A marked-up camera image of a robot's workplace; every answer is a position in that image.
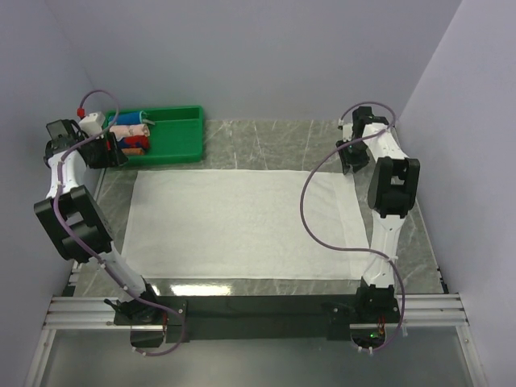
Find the pink rolled towel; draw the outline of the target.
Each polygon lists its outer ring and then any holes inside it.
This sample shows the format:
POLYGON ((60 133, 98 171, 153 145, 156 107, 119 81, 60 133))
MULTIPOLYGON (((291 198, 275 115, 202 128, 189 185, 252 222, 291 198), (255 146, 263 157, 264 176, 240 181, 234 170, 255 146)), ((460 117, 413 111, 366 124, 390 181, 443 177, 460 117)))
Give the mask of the pink rolled towel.
POLYGON ((117 139, 132 136, 150 136, 150 129, 147 124, 114 125, 110 128, 110 132, 113 133, 117 139))

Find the white towel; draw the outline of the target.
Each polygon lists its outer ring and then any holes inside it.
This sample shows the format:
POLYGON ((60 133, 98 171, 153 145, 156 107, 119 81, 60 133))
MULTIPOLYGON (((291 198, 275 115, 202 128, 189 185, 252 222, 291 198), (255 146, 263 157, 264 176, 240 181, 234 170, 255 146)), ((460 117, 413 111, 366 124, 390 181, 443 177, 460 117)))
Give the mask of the white towel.
POLYGON ((122 254, 146 278, 357 280, 367 246, 351 177, 169 170, 138 174, 122 254))

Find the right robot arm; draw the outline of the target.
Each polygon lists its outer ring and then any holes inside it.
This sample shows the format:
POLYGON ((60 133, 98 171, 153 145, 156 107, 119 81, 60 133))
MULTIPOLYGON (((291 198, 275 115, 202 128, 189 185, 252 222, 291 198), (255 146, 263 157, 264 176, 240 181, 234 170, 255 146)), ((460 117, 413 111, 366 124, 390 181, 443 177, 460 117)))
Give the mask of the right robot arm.
POLYGON ((361 323, 399 320, 395 261, 402 226, 415 204, 420 174, 419 160, 402 151, 389 125, 387 118, 375 115, 371 106, 364 105, 353 110, 349 129, 343 120, 339 121, 343 138, 336 147, 343 173, 358 173, 370 160, 375 163, 367 196, 372 239, 354 304, 361 323))

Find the black base bar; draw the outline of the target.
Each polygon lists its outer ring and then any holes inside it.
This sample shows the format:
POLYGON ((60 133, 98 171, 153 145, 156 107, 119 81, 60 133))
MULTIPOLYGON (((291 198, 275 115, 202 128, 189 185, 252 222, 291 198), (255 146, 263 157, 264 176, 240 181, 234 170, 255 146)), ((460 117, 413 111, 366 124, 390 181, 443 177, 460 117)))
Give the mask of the black base bar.
POLYGON ((266 296, 169 296, 159 306, 136 300, 110 302, 114 324, 131 328, 137 348, 192 340, 312 339, 349 341, 361 327, 399 323, 404 310, 395 297, 351 294, 266 296))

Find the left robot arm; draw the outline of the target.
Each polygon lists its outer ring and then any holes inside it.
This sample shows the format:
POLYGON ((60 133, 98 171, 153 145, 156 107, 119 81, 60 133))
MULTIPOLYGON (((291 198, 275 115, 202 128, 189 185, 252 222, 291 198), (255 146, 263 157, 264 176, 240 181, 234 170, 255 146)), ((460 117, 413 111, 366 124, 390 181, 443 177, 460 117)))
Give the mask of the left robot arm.
POLYGON ((156 322, 163 314, 161 302, 120 256, 106 217, 84 183, 89 169, 120 166, 127 157, 111 133, 90 136, 69 119, 46 128, 50 140, 44 162, 51 170, 51 186, 46 198, 34 205, 37 219, 63 259, 96 265, 125 293, 122 300, 107 303, 122 323, 156 322))

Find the orange rolled towel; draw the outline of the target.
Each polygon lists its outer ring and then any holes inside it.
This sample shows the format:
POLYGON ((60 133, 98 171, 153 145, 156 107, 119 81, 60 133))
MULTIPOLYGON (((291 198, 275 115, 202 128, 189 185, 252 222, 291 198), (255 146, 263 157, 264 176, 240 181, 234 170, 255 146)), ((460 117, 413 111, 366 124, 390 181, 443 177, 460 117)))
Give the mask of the orange rolled towel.
POLYGON ((142 148, 124 148, 122 150, 125 156, 145 156, 146 151, 142 148))

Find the red blue rolled towel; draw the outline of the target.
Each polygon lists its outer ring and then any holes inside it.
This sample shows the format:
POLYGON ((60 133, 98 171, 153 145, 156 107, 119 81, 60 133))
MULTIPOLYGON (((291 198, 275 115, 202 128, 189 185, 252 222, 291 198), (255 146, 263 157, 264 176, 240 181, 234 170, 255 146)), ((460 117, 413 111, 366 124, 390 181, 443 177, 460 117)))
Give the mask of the red blue rolled towel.
POLYGON ((149 138, 145 135, 123 137, 121 140, 118 140, 118 146, 121 149, 140 148, 144 151, 147 151, 151 147, 149 138))

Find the green plastic tray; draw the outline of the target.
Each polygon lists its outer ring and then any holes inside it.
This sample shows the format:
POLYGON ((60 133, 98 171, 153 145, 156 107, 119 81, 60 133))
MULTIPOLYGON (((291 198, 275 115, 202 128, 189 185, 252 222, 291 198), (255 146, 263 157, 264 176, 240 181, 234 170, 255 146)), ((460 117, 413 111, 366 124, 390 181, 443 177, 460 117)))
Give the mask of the green plastic tray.
MULTIPOLYGON (((144 110, 156 124, 150 129, 150 148, 145 156, 129 156, 127 167, 150 167, 198 162, 203 153, 204 111, 200 106, 176 106, 122 110, 120 114, 144 110)), ((106 114, 108 118, 114 112, 106 114)))

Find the aluminium rail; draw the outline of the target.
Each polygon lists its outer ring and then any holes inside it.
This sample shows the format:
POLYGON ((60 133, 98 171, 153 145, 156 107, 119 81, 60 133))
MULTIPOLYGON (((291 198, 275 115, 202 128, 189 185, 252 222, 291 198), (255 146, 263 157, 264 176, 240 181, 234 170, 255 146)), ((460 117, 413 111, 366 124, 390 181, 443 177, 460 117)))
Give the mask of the aluminium rail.
MULTIPOLYGON (((45 330, 130 330, 114 322, 115 312, 102 298, 54 297, 46 314, 45 330)), ((466 327, 469 324, 457 294, 409 294, 404 327, 466 327)))

